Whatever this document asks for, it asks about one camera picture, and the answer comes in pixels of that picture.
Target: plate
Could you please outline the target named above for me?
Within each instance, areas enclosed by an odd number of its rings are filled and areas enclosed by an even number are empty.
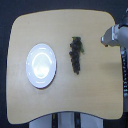
[[[35,45],[26,60],[26,73],[30,83],[36,88],[48,86],[56,72],[56,58],[46,44]]]

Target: table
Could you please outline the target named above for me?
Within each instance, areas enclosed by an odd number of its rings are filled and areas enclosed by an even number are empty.
[[[62,111],[78,111],[104,119],[123,113],[123,80],[119,47],[105,48],[100,37],[114,25],[106,12],[58,10],[24,15],[13,24],[7,61],[7,116],[12,124],[29,122]],[[80,36],[85,53],[81,71],[72,71],[69,51]],[[26,76],[31,48],[48,44],[57,59],[57,72],[46,89],[36,89]]]

